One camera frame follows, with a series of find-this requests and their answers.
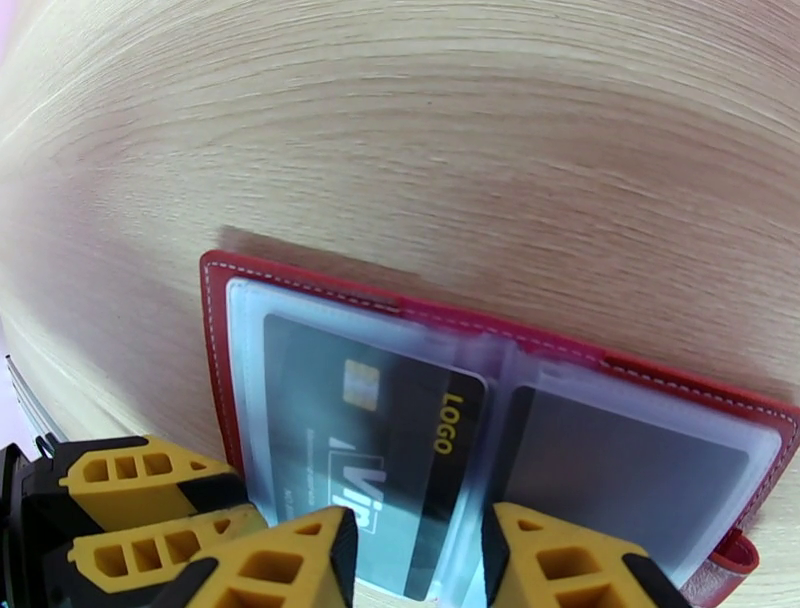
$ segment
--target wood grain surface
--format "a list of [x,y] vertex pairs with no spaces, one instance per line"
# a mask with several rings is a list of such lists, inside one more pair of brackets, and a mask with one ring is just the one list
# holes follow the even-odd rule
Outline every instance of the wood grain surface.
[[[797,400],[798,32],[795,0],[27,0],[12,353],[75,437],[220,456],[197,261],[225,246]],[[794,465],[727,606],[798,605],[799,518]]]

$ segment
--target light wood surface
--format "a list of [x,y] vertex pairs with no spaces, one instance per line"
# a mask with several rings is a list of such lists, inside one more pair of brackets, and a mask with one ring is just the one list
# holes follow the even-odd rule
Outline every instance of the light wood surface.
[[[794,401],[798,32],[794,0],[28,0],[0,66],[12,353],[73,436],[221,455],[197,261],[222,245]],[[798,505],[795,465],[727,606],[798,605]]]

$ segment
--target yellow plastic part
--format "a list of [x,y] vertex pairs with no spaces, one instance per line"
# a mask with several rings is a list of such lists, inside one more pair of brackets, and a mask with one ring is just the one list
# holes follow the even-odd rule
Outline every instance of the yellow plastic part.
[[219,565],[187,608],[344,608],[331,548],[346,509],[329,507],[198,553]]
[[197,510],[177,484],[234,472],[226,463],[145,438],[145,446],[88,452],[59,480],[107,532],[194,515]]
[[191,558],[266,529],[251,504],[184,519],[76,538],[67,559],[106,593],[172,581]]
[[493,608],[656,608],[622,561],[633,543],[512,503],[494,511],[510,549]]

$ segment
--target white stitching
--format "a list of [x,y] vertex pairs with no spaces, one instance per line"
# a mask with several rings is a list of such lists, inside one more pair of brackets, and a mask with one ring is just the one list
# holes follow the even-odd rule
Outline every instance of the white stitching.
[[[222,411],[222,420],[223,420],[223,424],[225,425],[225,436],[223,437],[223,441],[225,443],[225,447],[228,448],[228,451],[231,452],[231,453],[233,452],[233,449],[232,449],[231,444],[229,443],[230,442],[230,440],[229,440],[229,437],[230,437],[230,421],[228,420],[228,414],[227,414],[227,412],[228,412],[227,405],[228,404],[226,404],[224,402],[225,394],[224,394],[224,391],[222,390],[221,372],[220,372],[220,367],[219,367],[219,358],[217,356],[217,342],[216,342],[216,335],[215,335],[215,330],[214,330],[213,301],[212,301],[212,297],[211,297],[211,278],[210,278],[210,274],[211,274],[210,273],[210,267],[211,266],[216,266],[216,267],[219,267],[219,268],[227,268],[229,270],[235,270],[237,272],[240,272],[240,273],[243,273],[243,274],[246,274],[246,275],[249,275],[249,276],[261,277],[263,279],[267,279],[268,281],[272,281],[272,282],[275,282],[275,283],[283,284],[283,285],[286,285],[288,287],[292,287],[292,288],[295,288],[295,289],[300,289],[300,290],[303,290],[303,291],[312,292],[312,293],[316,293],[316,294],[321,294],[321,295],[328,296],[328,297],[331,297],[331,298],[335,298],[335,299],[338,299],[338,300],[341,300],[341,301],[344,301],[344,302],[348,302],[350,304],[356,304],[356,305],[359,305],[359,306],[363,306],[365,308],[373,308],[373,309],[381,310],[381,311],[384,311],[384,312],[389,312],[389,313],[392,313],[392,314],[397,314],[397,313],[400,312],[400,309],[398,307],[396,307],[396,306],[382,304],[380,302],[374,302],[372,300],[368,300],[368,299],[365,299],[365,298],[355,297],[355,296],[350,295],[350,294],[345,294],[345,293],[341,293],[341,292],[337,292],[337,291],[332,291],[332,290],[327,289],[327,288],[319,287],[318,285],[311,285],[311,284],[308,284],[308,283],[301,283],[299,281],[294,281],[294,280],[290,280],[290,279],[284,279],[282,277],[276,276],[276,275],[271,274],[271,273],[258,272],[256,270],[251,270],[251,269],[245,268],[243,266],[236,266],[234,264],[227,264],[225,262],[209,262],[208,264],[206,264],[204,270],[205,270],[205,283],[206,283],[206,301],[207,301],[207,306],[208,306],[208,326],[209,326],[209,334],[211,335],[211,351],[212,351],[212,356],[213,356],[213,359],[214,359],[214,373],[215,373],[216,379],[217,379],[217,387],[219,388],[219,399],[221,401],[221,408],[220,409]],[[731,405],[731,406],[741,407],[741,408],[744,408],[744,409],[747,409],[747,410],[750,410],[750,411],[757,411],[757,412],[760,412],[762,414],[766,414],[768,416],[773,416],[773,417],[778,417],[778,418],[781,418],[781,419],[789,422],[792,425],[793,429],[794,429],[791,438],[789,439],[788,443],[784,447],[783,452],[781,453],[781,456],[779,457],[777,464],[773,467],[772,473],[770,473],[770,475],[762,482],[762,484],[759,487],[758,491],[753,495],[753,498],[750,499],[750,502],[745,507],[742,515],[739,517],[738,520],[736,520],[736,523],[734,524],[734,526],[738,526],[742,522],[742,520],[749,514],[750,510],[753,509],[756,504],[758,504],[758,501],[761,499],[761,497],[767,492],[767,490],[769,488],[772,487],[773,479],[783,469],[783,465],[786,463],[786,460],[787,460],[787,458],[789,456],[789,453],[792,451],[791,449],[794,446],[795,441],[797,441],[798,434],[800,434],[800,428],[798,428],[798,424],[793,418],[791,418],[790,416],[787,416],[783,412],[777,412],[777,411],[775,411],[775,410],[773,410],[771,408],[768,408],[768,407],[763,407],[763,406],[760,406],[760,405],[752,405],[752,404],[744,403],[742,401],[736,401],[736,400],[731,399],[729,397],[723,397],[721,395],[717,395],[717,394],[714,394],[714,393],[711,393],[711,392],[708,392],[708,391],[701,391],[701,390],[699,390],[697,388],[692,388],[692,387],[689,387],[689,386],[686,386],[686,385],[683,385],[683,384],[678,384],[677,382],[673,382],[673,381],[670,381],[670,380],[665,380],[663,378],[656,378],[656,377],[650,376],[648,374],[642,374],[642,373],[640,373],[640,372],[638,372],[638,371],[636,371],[634,369],[630,369],[630,368],[627,368],[627,367],[622,367],[622,366],[619,366],[619,365],[611,365],[610,363],[608,363],[606,361],[598,359],[594,355],[590,355],[590,354],[582,352],[582,351],[580,351],[578,349],[567,348],[565,346],[561,346],[559,344],[553,344],[552,342],[547,342],[545,340],[540,340],[540,339],[534,338],[532,336],[523,336],[521,334],[515,334],[513,332],[510,332],[510,331],[507,331],[507,330],[503,330],[503,329],[498,329],[498,328],[490,326],[490,325],[484,325],[484,324],[481,324],[481,323],[472,323],[472,322],[468,322],[468,321],[456,321],[454,319],[448,319],[446,317],[442,317],[440,315],[434,315],[434,314],[431,314],[431,313],[428,313],[428,312],[425,312],[425,311],[421,311],[421,310],[406,309],[405,312],[407,312],[407,313],[409,313],[409,314],[411,314],[413,316],[417,316],[417,317],[421,317],[421,318],[425,318],[425,319],[430,319],[430,320],[432,320],[434,322],[442,323],[442,324],[445,324],[445,325],[450,325],[452,327],[460,327],[460,328],[474,329],[474,330],[478,330],[478,331],[485,331],[485,332],[489,332],[489,333],[492,333],[492,334],[495,334],[495,335],[503,336],[503,337],[511,339],[511,340],[516,340],[518,342],[535,344],[537,346],[544,347],[544,348],[546,348],[548,350],[551,350],[551,351],[557,351],[557,352],[562,352],[562,353],[565,353],[565,354],[574,355],[576,357],[580,357],[580,358],[585,359],[587,361],[591,361],[592,363],[598,363],[601,366],[609,368],[609,369],[612,369],[614,371],[621,372],[621,373],[624,373],[624,374],[628,374],[630,376],[634,376],[634,377],[639,378],[641,380],[644,380],[646,382],[650,382],[650,383],[653,383],[653,384],[658,384],[658,385],[661,385],[661,386],[666,386],[666,387],[673,388],[673,389],[676,389],[676,390],[680,390],[680,391],[683,391],[683,392],[686,392],[686,393],[692,393],[692,394],[698,395],[700,397],[706,397],[708,399],[713,399],[713,400],[719,401],[721,403],[725,403],[725,404],[728,404],[728,405]]]

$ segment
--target card holder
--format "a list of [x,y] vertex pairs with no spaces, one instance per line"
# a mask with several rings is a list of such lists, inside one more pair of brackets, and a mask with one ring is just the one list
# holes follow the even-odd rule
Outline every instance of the card holder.
[[358,575],[396,595],[482,608],[501,499],[684,585],[797,447],[787,406],[598,347],[233,254],[202,269],[229,459],[271,523],[354,508]]

